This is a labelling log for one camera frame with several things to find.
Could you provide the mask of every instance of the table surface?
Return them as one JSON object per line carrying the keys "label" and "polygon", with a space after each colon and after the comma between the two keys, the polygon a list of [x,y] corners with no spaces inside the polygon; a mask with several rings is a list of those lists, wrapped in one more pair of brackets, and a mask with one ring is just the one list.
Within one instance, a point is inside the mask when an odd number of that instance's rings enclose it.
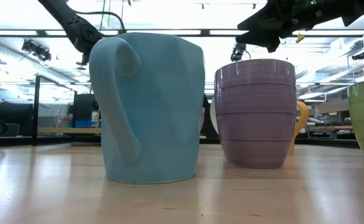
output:
{"label": "table surface", "polygon": [[244,169],[202,145],[193,179],[131,185],[105,179],[98,147],[0,148],[0,223],[364,224],[364,156],[296,146],[282,169]]}

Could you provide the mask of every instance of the purple mug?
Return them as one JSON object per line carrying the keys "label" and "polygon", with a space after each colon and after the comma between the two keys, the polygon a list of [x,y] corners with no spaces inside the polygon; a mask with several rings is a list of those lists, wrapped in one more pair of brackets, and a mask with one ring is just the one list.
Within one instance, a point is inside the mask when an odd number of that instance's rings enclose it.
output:
{"label": "purple mug", "polygon": [[294,66],[282,60],[231,63],[215,74],[215,109],[227,161],[235,166],[284,164],[296,123]]}

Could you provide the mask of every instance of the light blue mug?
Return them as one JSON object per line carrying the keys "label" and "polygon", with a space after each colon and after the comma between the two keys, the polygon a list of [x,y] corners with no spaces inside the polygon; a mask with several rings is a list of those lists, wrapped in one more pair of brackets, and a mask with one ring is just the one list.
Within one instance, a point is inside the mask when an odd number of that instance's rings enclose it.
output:
{"label": "light blue mug", "polygon": [[89,67],[104,120],[107,178],[134,184],[191,178],[205,84],[202,49],[173,35],[127,33],[95,44]]}

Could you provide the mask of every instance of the yellow mug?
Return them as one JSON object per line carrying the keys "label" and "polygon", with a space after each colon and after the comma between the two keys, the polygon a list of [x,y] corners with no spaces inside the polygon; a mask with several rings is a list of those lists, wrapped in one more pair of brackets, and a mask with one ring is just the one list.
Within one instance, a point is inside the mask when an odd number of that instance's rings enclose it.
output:
{"label": "yellow mug", "polygon": [[289,148],[289,154],[294,155],[295,153],[295,138],[299,134],[302,128],[306,125],[307,120],[309,119],[309,110],[307,109],[306,104],[298,101],[297,106],[301,110],[301,118],[299,122],[295,125],[294,135],[292,137],[291,146]]}

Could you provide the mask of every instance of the ceiling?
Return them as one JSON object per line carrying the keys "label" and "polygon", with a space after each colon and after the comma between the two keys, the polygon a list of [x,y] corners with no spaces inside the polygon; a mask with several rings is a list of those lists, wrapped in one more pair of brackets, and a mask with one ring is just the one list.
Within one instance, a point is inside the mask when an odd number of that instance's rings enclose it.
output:
{"label": "ceiling", "polygon": [[[81,4],[79,0],[69,0],[68,5],[78,11],[102,11],[103,4],[106,11],[117,13],[123,18],[127,29],[166,29],[162,33],[169,32],[173,34],[172,29],[236,29],[236,25],[249,17],[250,15],[261,9],[266,0],[131,0],[131,6],[128,1],[121,0],[85,0]],[[97,29],[119,29],[119,21],[115,17],[109,16],[84,16]],[[0,0],[0,29],[7,31],[16,30],[61,30],[61,26],[57,21],[40,5],[38,0],[20,0],[9,1]],[[349,27],[344,27],[341,19],[319,24],[314,27],[319,30],[323,37],[308,37],[302,42],[296,43],[294,38],[282,40],[281,46],[275,53],[269,54],[267,50],[261,47],[248,46],[248,52],[252,59],[256,58],[276,58],[287,60],[294,64],[297,73],[306,72],[304,79],[298,79],[301,82],[319,82],[327,80],[328,77],[342,73],[346,70],[360,66],[361,61],[349,61],[347,55],[339,57],[339,55],[331,54],[330,48],[337,38],[326,37],[327,31],[337,30],[339,34],[348,33],[350,30],[364,30],[364,16],[359,18]],[[37,58],[32,55],[26,55],[21,50],[25,39],[30,39],[36,44],[42,45],[50,49],[52,60],[48,63],[39,64]],[[235,40],[233,37],[184,37],[184,39],[199,45],[205,56],[206,69],[206,88],[207,93],[211,93],[211,83],[217,69],[230,63],[231,51],[234,47]],[[16,77],[12,82],[20,80],[30,80],[34,78],[36,69],[42,68],[47,73],[53,72],[59,74],[56,77],[63,82],[82,82],[89,80],[88,69],[79,70],[76,64],[80,62],[82,55],[78,52],[71,42],[64,37],[0,37],[0,45],[6,50],[11,50],[18,54],[18,63],[28,60],[37,63],[35,70],[23,66],[23,72],[17,67],[7,67],[0,65],[0,69],[4,72],[2,76],[6,79]],[[243,59],[248,60],[249,56],[245,55]],[[328,82],[355,82],[356,79],[364,76],[362,69],[348,72],[341,75],[337,79],[329,79]],[[78,92],[88,93],[90,86],[70,86],[78,89]],[[302,84],[298,85],[301,94],[316,91],[318,86]]]}

